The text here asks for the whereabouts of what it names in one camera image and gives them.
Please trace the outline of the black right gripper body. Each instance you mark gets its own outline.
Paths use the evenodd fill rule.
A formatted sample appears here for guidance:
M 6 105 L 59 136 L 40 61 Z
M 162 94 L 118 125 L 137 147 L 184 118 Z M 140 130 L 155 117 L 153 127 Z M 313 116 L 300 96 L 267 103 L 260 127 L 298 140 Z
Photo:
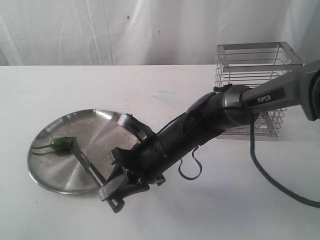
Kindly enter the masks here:
M 196 146 L 204 145 L 222 133 L 223 130 L 211 120 L 195 122 L 194 118 L 182 113 L 164 129 L 132 147 L 130 165 L 120 166 L 152 184 Z

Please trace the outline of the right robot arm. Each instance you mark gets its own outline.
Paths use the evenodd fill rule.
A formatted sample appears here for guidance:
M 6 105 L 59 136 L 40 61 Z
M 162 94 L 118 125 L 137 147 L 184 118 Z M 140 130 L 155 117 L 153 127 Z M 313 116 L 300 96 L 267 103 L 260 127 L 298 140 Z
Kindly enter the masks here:
M 159 132 L 135 118 L 135 131 L 145 138 L 132 149 L 114 148 L 110 154 L 114 169 L 99 189 L 102 200 L 121 201 L 145 192 L 150 185 L 162 185 L 164 172 L 187 153 L 237 126 L 254 126 L 264 112 L 301 106 L 306 117 L 320 117 L 320 63 L 298 67 L 257 87 L 228 84 L 216 87 L 198 99 L 184 113 Z

